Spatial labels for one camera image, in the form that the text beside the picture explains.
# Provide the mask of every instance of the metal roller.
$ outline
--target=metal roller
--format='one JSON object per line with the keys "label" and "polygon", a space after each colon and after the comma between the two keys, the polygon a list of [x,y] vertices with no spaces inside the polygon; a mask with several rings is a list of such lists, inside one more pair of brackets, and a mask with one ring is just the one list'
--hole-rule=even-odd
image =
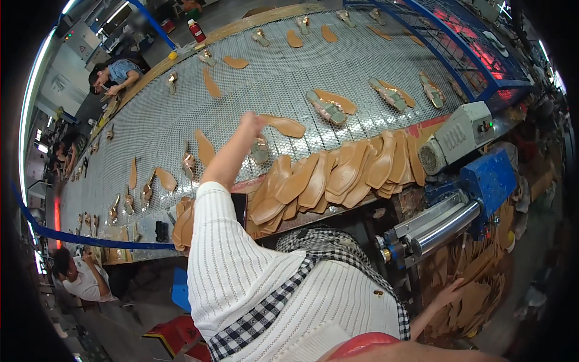
{"label": "metal roller", "polygon": [[455,236],[465,228],[475,217],[481,213],[481,206],[477,201],[471,201],[460,210],[444,219],[440,224],[425,231],[419,236],[413,237],[410,245],[415,257],[436,249],[445,240]]}

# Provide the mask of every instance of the conveyor belt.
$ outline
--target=conveyor belt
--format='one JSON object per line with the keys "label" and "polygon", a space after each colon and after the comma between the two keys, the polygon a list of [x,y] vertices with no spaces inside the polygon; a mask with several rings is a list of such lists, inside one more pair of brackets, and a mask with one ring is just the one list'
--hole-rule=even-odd
{"label": "conveyor belt", "polygon": [[[213,80],[221,88],[222,97],[213,98],[207,92],[202,75],[206,67],[196,56],[177,64],[140,91],[102,131],[99,151],[90,157],[86,178],[68,182],[61,200],[61,229],[78,226],[79,213],[87,211],[107,219],[108,208],[129,181],[130,165],[137,157],[137,187],[131,190],[135,198],[135,213],[127,216],[119,204],[117,225],[127,225],[146,215],[175,205],[185,195],[194,196],[197,184],[191,183],[181,171],[183,140],[189,140],[189,152],[197,154],[193,132],[201,128],[219,150],[235,131],[244,111],[256,111],[294,118],[306,126],[301,139],[280,134],[266,127],[264,135],[270,146],[270,161],[256,166],[247,158],[237,181],[248,180],[265,173],[272,161],[287,153],[293,160],[307,157],[320,149],[333,149],[344,140],[372,137],[385,129],[397,129],[423,120],[453,112],[461,101],[453,92],[444,66],[426,48],[419,46],[402,31],[402,27],[386,14],[385,27],[368,15],[368,10],[351,10],[356,28],[349,28],[334,11],[310,15],[310,35],[302,35],[295,17],[261,26],[271,45],[261,47],[251,39],[251,30],[229,36],[208,47],[217,64],[210,69]],[[329,25],[338,37],[328,43],[320,27]],[[387,41],[375,35],[366,24],[381,29],[394,38]],[[288,30],[295,30],[303,39],[303,47],[293,49],[285,40]],[[224,56],[242,57],[250,62],[243,70],[227,66]],[[437,82],[448,100],[435,109],[426,99],[418,73],[425,71]],[[176,72],[177,93],[169,95],[165,85],[167,74]],[[387,105],[368,85],[368,78],[383,79],[404,89],[416,100],[414,109],[403,114]],[[322,120],[305,93],[314,88],[341,94],[358,106],[345,126],[330,125]],[[105,135],[112,125],[114,138]],[[153,168],[171,172],[178,182],[174,192],[162,189],[158,179],[152,183],[153,198],[147,209],[140,202],[140,192]],[[203,173],[199,163],[197,176]]]}

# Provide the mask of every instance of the black and white checkered pattern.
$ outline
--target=black and white checkered pattern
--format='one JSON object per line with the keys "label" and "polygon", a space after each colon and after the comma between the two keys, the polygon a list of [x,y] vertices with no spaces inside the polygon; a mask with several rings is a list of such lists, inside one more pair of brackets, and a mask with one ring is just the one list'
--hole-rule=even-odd
{"label": "black and white checkered pattern", "polygon": [[243,317],[214,335],[208,343],[211,358],[219,361],[239,352],[255,338],[268,329],[296,288],[320,260],[337,260],[357,268],[376,284],[384,288],[398,306],[398,325],[400,338],[410,340],[410,324],[406,309],[400,303],[394,289],[384,278],[370,267],[370,261],[358,246],[355,238],[337,229],[312,227],[290,232],[277,242],[276,250],[290,253],[294,250],[306,250],[306,257],[296,274]]}

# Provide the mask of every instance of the machine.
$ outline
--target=machine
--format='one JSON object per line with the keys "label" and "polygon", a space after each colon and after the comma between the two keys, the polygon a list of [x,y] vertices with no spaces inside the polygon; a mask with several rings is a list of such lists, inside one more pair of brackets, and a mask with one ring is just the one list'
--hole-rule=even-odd
{"label": "machine", "polygon": [[446,165],[494,139],[493,118],[483,101],[458,107],[418,150],[424,171],[439,173]]}
{"label": "machine", "polygon": [[384,263],[410,268],[463,231],[479,240],[515,187],[515,174],[502,148],[467,164],[456,178],[426,186],[428,209],[375,236]]}

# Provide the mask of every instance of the black phone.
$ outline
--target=black phone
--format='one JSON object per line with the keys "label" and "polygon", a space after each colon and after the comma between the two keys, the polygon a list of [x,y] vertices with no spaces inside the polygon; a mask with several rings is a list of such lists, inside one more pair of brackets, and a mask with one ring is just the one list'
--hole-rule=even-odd
{"label": "black phone", "polygon": [[233,200],[237,222],[239,222],[245,229],[245,223],[247,222],[247,194],[232,193],[231,199]]}

